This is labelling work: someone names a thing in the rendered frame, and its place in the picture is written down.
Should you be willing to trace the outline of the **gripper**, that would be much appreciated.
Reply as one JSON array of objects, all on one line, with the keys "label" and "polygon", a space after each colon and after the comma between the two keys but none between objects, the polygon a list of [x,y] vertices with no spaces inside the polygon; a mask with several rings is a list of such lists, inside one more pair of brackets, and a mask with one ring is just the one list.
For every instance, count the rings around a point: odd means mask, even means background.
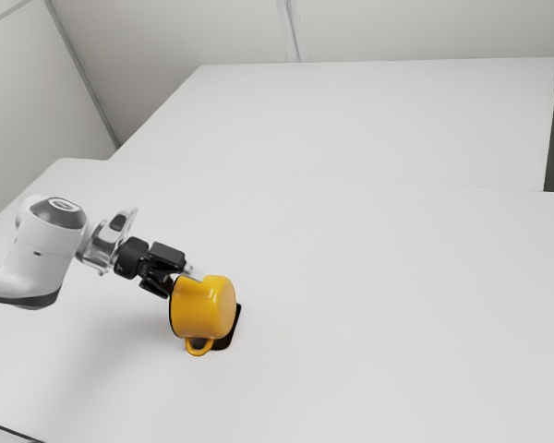
[{"label": "gripper", "polygon": [[202,269],[186,261],[184,252],[158,242],[149,245],[137,237],[129,237],[119,246],[114,273],[127,280],[142,277],[139,287],[162,299],[172,295],[174,279],[171,273],[180,273],[183,277],[199,282],[206,276]]}]

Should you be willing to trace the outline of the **yellow mug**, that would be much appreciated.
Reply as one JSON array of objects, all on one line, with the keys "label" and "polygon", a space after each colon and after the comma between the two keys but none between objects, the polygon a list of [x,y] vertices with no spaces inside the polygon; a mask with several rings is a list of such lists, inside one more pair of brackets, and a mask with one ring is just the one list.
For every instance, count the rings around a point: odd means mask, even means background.
[{"label": "yellow mug", "polygon": [[190,355],[200,357],[229,345],[240,309],[229,278],[207,275],[194,281],[180,276],[170,297],[171,329]]}]

